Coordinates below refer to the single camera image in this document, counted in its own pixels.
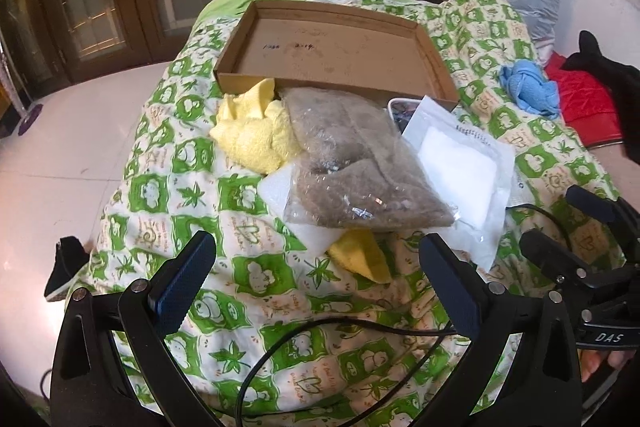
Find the person's right hand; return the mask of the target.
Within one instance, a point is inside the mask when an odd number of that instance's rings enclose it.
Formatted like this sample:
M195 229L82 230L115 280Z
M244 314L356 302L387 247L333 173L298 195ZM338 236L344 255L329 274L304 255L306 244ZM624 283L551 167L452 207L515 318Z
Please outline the person's right hand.
M619 371L635 354L636 352L634 351L580 350L579 366L582 382L588 381L604 362L608 363L608 366L612 367L612 369Z

